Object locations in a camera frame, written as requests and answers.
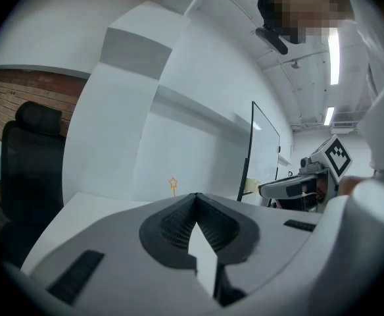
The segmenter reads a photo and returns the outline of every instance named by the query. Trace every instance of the ceiling light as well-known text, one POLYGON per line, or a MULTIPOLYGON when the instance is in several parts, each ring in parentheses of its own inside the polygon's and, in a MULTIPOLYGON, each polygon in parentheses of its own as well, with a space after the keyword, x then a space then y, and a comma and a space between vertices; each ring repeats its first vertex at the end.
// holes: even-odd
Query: ceiling light
POLYGON ((328 108, 328 112, 326 113, 324 125, 330 125, 331 124, 331 120, 332 120, 332 116, 334 115, 334 111, 335 111, 334 107, 328 108))
POLYGON ((253 122, 253 127, 257 130, 262 130, 257 123, 253 122))
POLYGON ((328 37, 329 55, 331 56, 331 85, 334 86, 339 82, 339 38, 338 29, 333 28, 330 30, 328 37))

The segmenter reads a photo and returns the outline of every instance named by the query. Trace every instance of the brick wall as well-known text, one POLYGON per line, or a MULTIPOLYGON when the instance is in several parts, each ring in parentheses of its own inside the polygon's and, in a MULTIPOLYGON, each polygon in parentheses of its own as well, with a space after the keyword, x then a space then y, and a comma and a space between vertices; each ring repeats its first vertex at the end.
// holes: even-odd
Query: brick wall
POLYGON ((26 101, 62 111, 60 134, 66 136, 75 104, 87 80, 29 70, 0 70, 0 139, 4 125, 26 101))

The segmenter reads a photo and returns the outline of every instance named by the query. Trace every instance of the white robotic device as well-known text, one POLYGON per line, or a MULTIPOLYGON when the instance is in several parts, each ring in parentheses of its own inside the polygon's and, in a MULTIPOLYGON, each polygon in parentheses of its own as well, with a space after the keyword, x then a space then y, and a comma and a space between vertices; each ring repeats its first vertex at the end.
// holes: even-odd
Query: white robotic device
POLYGON ((259 194, 265 199, 301 199, 302 211, 322 213, 328 201, 337 196, 339 183, 351 164, 348 150, 338 135, 334 135, 309 157, 301 159, 297 176, 261 185, 259 194), (323 197, 316 193, 320 179, 327 185, 323 197))

